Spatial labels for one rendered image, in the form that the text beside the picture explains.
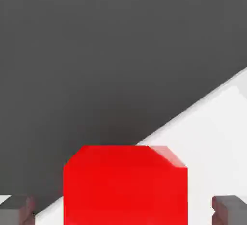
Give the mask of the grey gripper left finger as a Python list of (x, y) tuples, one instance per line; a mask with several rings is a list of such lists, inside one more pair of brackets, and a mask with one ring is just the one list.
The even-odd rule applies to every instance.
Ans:
[(35, 225), (32, 196), (12, 195), (0, 204), (0, 225)]

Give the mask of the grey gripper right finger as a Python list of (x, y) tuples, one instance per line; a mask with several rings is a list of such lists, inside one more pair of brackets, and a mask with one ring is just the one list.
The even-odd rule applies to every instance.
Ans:
[(212, 208), (212, 225), (247, 225), (247, 204), (238, 196), (213, 196)]

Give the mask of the small red cube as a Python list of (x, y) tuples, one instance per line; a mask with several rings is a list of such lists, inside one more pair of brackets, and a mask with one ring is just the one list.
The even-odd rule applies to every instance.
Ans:
[(63, 168), (64, 225), (188, 225), (187, 172), (166, 146), (83, 146)]

